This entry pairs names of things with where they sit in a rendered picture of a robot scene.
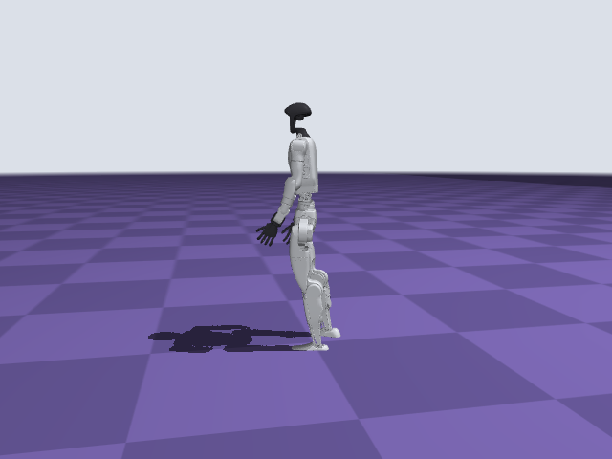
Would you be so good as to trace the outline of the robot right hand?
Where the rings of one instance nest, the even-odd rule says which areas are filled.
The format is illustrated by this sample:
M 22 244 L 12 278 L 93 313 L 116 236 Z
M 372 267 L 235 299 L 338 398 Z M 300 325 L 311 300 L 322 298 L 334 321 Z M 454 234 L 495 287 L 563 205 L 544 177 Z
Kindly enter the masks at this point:
M 294 221 L 294 219 L 293 219 L 293 221 Z M 289 230 L 289 232 L 288 232 L 288 234 L 286 235 L 286 237 L 285 237 L 285 239 L 283 240 L 283 242 L 285 242 L 285 241 L 287 240 L 287 238 L 289 237 L 289 235 L 290 235 L 290 233 L 291 233 L 291 231 L 292 231 L 292 226 L 294 226 L 294 225 L 295 225 L 295 223 L 294 223 L 294 222 L 292 222 L 290 226 L 288 226 L 287 228 L 285 228 L 285 229 L 284 229 L 284 230 L 281 232 L 281 233 L 283 234 L 283 233 L 284 233 L 286 230 Z M 291 236 L 291 235 L 290 235 L 290 236 Z M 289 243 L 290 243 L 290 238 L 289 238 L 289 240 L 288 240 L 288 242 L 287 242 L 286 244 L 289 244 Z

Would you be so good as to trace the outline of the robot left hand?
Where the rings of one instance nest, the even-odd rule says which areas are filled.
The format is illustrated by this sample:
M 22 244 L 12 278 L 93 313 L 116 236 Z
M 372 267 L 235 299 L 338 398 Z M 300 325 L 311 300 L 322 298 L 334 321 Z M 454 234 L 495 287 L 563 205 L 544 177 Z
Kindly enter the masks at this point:
M 281 227 L 281 225 L 283 224 L 285 218 L 283 219 L 283 221 L 281 222 L 281 224 L 277 224 L 273 219 L 275 217 L 275 215 L 277 214 L 277 212 L 273 215 L 273 218 L 271 219 L 271 222 L 268 223 L 266 226 L 261 227 L 259 229 L 256 230 L 256 232 L 259 232 L 260 230 L 263 230 L 263 232 L 259 235 L 259 237 L 257 238 L 257 240 L 259 240 L 264 234 L 263 239 L 261 240 L 261 244 L 264 242 L 264 240 L 266 239 L 266 237 L 268 236 L 265 245 L 268 244 L 270 238 L 272 237 L 272 240 L 269 244 L 269 246 L 272 245 L 273 240 L 275 239 L 276 235 L 277 235 L 277 227 Z

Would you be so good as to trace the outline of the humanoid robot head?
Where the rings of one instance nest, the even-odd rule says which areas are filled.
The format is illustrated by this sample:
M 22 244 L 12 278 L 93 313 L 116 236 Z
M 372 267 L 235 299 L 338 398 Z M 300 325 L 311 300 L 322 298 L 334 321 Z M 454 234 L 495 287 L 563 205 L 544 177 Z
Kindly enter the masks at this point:
M 294 103 L 288 106 L 284 112 L 290 117 L 290 131 L 292 134 L 296 133 L 296 135 L 298 135 L 300 133 L 302 137 L 311 138 L 305 128 L 295 128 L 296 120 L 303 120 L 304 117 L 311 116 L 312 112 L 307 104 L 300 102 Z

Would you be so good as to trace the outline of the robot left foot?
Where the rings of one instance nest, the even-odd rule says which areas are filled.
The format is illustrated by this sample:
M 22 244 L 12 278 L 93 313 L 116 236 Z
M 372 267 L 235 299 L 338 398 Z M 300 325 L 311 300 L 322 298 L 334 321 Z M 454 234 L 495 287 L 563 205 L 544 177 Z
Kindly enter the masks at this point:
M 319 347 L 320 345 L 318 345 Z M 295 345 L 292 346 L 293 350 L 309 350 L 309 351 L 325 351 L 325 350 L 329 350 L 329 347 L 325 344 L 321 344 L 320 348 L 315 348 L 313 346 L 313 343 L 307 343 L 307 344 L 303 344 L 303 345 Z

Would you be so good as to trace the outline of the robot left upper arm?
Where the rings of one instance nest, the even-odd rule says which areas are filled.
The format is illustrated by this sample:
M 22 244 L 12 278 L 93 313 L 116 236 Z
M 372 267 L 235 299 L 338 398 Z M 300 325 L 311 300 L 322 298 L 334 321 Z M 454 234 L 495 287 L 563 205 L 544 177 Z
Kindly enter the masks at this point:
M 289 178 L 295 179 L 295 191 L 297 191 L 301 188 L 302 184 L 304 157 L 307 152 L 307 142 L 305 140 L 292 140 L 290 150 L 292 176 Z

